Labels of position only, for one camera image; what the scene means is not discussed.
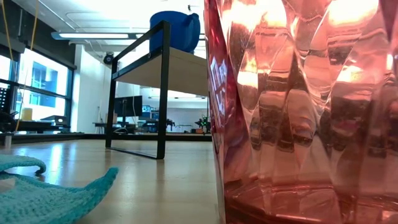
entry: black metal table frame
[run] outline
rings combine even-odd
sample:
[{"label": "black metal table frame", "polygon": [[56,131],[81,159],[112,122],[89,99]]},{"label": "black metal table frame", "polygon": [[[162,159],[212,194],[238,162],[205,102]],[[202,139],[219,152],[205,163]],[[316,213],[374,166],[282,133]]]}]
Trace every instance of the black metal table frame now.
[{"label": "black metal table frame", "polygon": [[[125,68],[118,71],[118,62],[130,51],[134,50],[138,45],[142,44],[145,40],[149,40],[150,37],[156,33],[163,31],[162,46],[149,52],[143,57],[139,58],[135,62],[129,64]],[[160,100],[159,100],[159,127],[157,133],[157,153],[156,156],[146,154],[137,151],[128,151],[125,149],[112,147],[112,138],[114,136],[112,132],[113,123],[113,110],[114,110],[114,97],[116,93],[116,79],[125,75],[127,72],[143,65],[144,63],[162,56],[162,65],[160,69]],[[125,152],[128,154],[134,154],[137,156],[144,156],[151,159],[164,159],[165,156],[165,145],[166,145],[166,119],[167,119],[167,90],[169,89],[169,57],[170,57],[170,24],[166,21],[158,23],[156,26],[151,28],[142,37],[138,38],[131,45],[126,47],[120,54],[115,56],[112,61],[112,77],[111,77],[111,88],[109,92],[109,107],[108,107],[108,120],[106,125],[106,142],[105,146],[108,149],[112,149],[119,152]]]}]

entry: teal knitted fabric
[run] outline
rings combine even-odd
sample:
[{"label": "teal knitted fabric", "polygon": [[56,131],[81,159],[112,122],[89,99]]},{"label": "teal knitted fabric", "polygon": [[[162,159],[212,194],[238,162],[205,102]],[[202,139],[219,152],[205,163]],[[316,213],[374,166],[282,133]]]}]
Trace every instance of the teal knitted fabric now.
[{"label": "teal knitted fabric", "polygon": [[16,180],[14,188],[0,193],[0,223],[73,223],[102,201],[118,173],[118,168],[110,168],[86,187],[75,188],[4,172],[17,166],[39,166],[36,173],[40,174],[46,169],[42,161],[32,157],[0,155],[0,180]]}]

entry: ceiling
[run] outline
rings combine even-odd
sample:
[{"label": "ceiling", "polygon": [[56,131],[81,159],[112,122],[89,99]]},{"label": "ceiling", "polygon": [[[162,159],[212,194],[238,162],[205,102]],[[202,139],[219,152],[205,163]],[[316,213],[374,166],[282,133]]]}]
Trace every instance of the ceiling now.
[{"label": "ceiling", "polygon": [[[35,14],[35,0],[13,0]],[[39,19],[59,32],[141,32],[149,30],[150,17],[159,11],[197,13],[204,33],[203,0],[39,0]],[[92,40],[80,42],[96,58],[105,52],[120,52],[133,40]],[[148,51],[148,43],[141,50]],[[205,55],[200,41],[195,54]]]}]

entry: blue plastic container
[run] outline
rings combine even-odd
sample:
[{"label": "blue plastic container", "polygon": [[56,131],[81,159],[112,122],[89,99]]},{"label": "blue plastic container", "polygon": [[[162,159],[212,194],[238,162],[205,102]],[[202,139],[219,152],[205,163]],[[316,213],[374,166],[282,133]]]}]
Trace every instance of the blue plastic container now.
[{"label": "blue plastic container", "polygon": [[[150,28],[160,21],[171,24],[170,46],[184,52],[193,52],[198,45],[200,21],[196,13],[186,15],[182,12],[163,11],[150,18]],[[149,50],[153,51],[162,45],[163,32],[160,31],[149,39]]]}]

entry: pink glass vase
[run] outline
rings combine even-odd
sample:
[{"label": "pink glass vase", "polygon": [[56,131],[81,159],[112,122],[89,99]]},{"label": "pink glass vase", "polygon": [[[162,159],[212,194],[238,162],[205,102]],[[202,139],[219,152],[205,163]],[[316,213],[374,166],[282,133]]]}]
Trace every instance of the pink glass vase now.
[{"label": "pink glass vase", "polygon": [[205,0],[223,223],[398,223],[398,0]]}]

